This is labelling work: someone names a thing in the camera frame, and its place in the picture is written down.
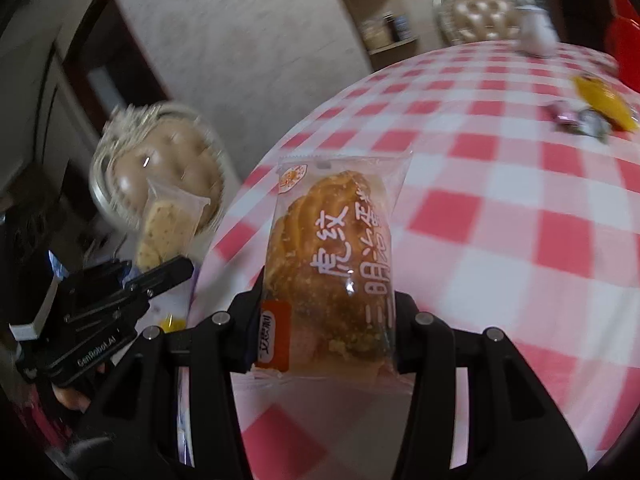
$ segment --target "packaged bread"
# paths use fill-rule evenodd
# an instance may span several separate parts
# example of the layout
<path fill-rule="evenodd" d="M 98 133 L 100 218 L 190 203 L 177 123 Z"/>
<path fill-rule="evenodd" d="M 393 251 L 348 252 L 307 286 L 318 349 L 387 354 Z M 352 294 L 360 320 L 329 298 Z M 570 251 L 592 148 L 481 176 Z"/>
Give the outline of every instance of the packaged bread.
<path fill-rule="evenodd" d="M 390 362 L 395 304 L 388 218 L 404 180 L 403 161 L 281 164 L 259 367 L 360 382 L 374 380 Z"/>
<path fill-rule="evenodd" d="M 202 210 L 210 199 L 187 193 L 153 179 L 140 229 L 135 264 L 143 272 L 178 256 L 186 255 Z"/>

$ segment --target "silver screw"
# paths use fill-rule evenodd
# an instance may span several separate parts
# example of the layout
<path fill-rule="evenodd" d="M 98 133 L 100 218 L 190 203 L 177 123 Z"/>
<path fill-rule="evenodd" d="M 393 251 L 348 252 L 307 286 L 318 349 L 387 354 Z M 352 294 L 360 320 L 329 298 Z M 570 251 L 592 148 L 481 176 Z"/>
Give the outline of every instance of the silver screw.
<path fill-rule="evenodd" d="M 159 335 L 160 327 L 155 325 L 148 326 L 142 331 L 142 337 L 144 337 L 145 339 L 149 339 L 149 341 L 155 339 Z"/>
<path fill-rule="evenodd" d="M 418 314 L 415 315 L 415 320 L 420 325 L 430 325 L 433 323 L 433 319 L 433 314 L 430 314 L 429 312 L 418 312 Z"/>
<path fill-rule="evenodd" d="M 220 312 L 216 312 L 213 316 L 211 316 L 211 320 L 216 325 L 224 325 L 228 323 L 229 320 L 231 320 L 231 316 L 229 315 L 228 312 L 225 312 L 224 310 L 222 310 Z"/>
<path fill-rule="evenodd" d="M 492 326 L 491 328 L 487 329 L 486 336 L 491 341 L 502 341 L 504 339 L 504 332 L 499 328 Z"/>

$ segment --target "shelf board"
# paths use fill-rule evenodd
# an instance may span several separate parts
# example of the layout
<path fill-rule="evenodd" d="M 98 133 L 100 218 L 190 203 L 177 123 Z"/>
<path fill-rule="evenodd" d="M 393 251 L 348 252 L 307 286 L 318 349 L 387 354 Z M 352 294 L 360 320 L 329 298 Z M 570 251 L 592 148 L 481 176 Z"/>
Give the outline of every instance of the shelf board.
<path fill-rule="evenodd" d="M 373 56 L 374 54 L 380 54 L 380 52 L 386 52 L 387 50 L 391 50 L 392 48 L 395 48 L 397 46 L 403 46 L 409 43 L 413 43 L 417 39 L 418 39 L 417 36 L 414 36 L 412 38 L 409 38 L 408 40 L 396 41 L 395 43 L 392 43 L 387 46 L 383 46 L 381 48 L 377 48 L 376 50 L 369 50 L 369 55 Z"/>

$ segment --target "beige leather cushion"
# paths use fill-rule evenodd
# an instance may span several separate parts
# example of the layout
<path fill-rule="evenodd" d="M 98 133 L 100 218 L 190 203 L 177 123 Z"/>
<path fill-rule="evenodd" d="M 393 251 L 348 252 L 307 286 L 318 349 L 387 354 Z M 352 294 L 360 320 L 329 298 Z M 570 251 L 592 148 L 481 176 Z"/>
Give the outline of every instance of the beige leather cushion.
<path fill-rule="evenodd" d="M 453 26 L 465 43 L 513 40 L 518 17 L 513 0 L 453 0 Z"/>
<path fill-rule="evenodd" d="M 142 142 L 115 161 L 114 183 L 124 195 L 124 205 L 138 214 L 145 208 L 148 176 L 210 198 L 211 203 L 200 218 L 199 229 L 220 207 L 223 182 L 215 153 L 187 120 L 159 121 Z"/>

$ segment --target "red and white checkered tablecloth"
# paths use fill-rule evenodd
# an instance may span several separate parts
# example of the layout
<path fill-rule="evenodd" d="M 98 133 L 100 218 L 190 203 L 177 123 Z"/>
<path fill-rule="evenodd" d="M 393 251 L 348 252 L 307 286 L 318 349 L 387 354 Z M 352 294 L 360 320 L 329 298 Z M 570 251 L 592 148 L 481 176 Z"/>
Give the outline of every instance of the red and white checkered tablecloth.
<path fill-rule="evenodd" d="M 225 309 L 263 266 L 281 156 L 411 148 L 392 218 L 395 288 L 453 327 L 502 327 L 592 465 L 640 400 L 640 151 L 624 134 L 604 145 L 556 129 L 543 105 L 586 106 L 570 79 L 582 70 L 640 105 L 605 54 L 564 44 L 554 59 L 533 59 L 509 41 L 429 52 L 330 99 L 242 186 L 200 272 L 190 325 Z M 466 457 L 460 383 L 454 464 Z M 259 480 L 390 478 L 407 394 L 235 384 Z"/>

